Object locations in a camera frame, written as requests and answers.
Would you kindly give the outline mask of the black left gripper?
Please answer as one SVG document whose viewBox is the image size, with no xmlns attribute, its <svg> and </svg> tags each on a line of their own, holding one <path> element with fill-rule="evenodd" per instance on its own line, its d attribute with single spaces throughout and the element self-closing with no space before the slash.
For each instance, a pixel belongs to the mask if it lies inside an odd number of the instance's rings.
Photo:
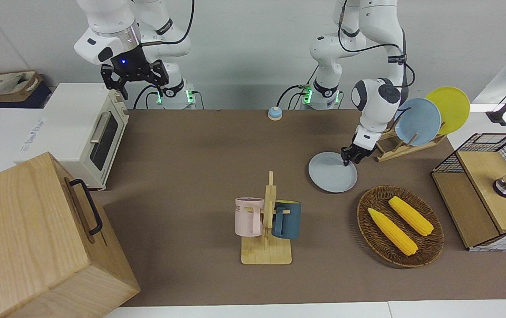
<svg viewBox="0 0 506 318">
<path fill-rule="evenodd" d="M 352 144 L 349 147 L 341 148 L 341 157 L 343 159 L 344 167 L 350 165 L 350 160 L 353 160 L 354 164 L 360 163 L 365 157 L 369 157 L 374 152 L 374 149 L 368 150 L 362 148 L 356 144 Z"/>
</svg>

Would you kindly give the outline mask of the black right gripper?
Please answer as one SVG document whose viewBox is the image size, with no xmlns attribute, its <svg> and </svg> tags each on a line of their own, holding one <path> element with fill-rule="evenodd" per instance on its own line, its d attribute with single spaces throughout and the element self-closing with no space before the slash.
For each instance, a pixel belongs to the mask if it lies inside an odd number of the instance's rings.
<svg viewBox="0 0 506 318">
<path fill-rule="evenodd" d="M 112 56 L 112 49 L 104 48 L 100 52 L 100 61 L 111 60 L 112 65 L 102 64 L 100 74 L 108 89 L 120 89 L 121 96 L 128 100 L 128 91 L 125 84 L 128 81 L 146 81 L 156 86 L 158 98 L 162 98 L 160 85 L 169 81 L 168 73 L 162 60 L 148 62 L 141 45 L 136 48 Z"/>
</svg>

